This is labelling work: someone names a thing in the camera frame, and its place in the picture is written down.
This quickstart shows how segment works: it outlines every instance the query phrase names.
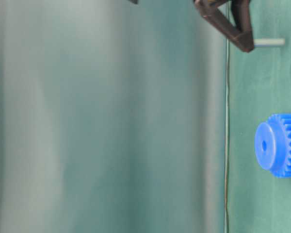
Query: white rod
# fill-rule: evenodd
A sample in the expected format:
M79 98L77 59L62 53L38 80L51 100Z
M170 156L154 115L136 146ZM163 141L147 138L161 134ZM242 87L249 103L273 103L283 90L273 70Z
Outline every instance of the white rod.
M277 39L255 39L254 45L255 47L281 47L286 44L286 40L284 38Z

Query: green fabric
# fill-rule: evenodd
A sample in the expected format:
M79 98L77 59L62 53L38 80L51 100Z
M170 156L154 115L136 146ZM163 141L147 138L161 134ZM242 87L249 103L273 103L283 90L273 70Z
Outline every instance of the green fabric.
M225 52L191 0L0 0L0 233L223 232Z
M230 50L229 233L291 233L291 179L257 163L254 136L274 113L291 113L291 0L251 1L255 38L287 39L283 48Z

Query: blue gear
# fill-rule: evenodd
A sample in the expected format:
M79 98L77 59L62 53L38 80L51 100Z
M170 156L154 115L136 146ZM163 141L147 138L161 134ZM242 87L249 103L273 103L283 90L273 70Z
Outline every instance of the blue gear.
M274 114L258 126L255 151L263 169L276 177L291 177L291 114Z

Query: green surface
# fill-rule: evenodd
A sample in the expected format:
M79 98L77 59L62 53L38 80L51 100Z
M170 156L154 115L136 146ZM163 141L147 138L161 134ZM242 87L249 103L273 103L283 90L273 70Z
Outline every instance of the green surface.
M291 233L291 179L257 163L254 135L274 113L291 113L291 0L253 0L255 38L287 39L283 48L230 52L229 233Z
M223 232L225 45L191 0L0 0L0 233Z

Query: gear center hole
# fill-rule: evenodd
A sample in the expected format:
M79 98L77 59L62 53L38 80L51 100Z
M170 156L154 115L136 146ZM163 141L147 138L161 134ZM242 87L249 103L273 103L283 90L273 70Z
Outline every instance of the gear center hole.
M262 149L263 149L264 152L265 152L266 149L267 149L267 144L266 144L265 141L262 142Z

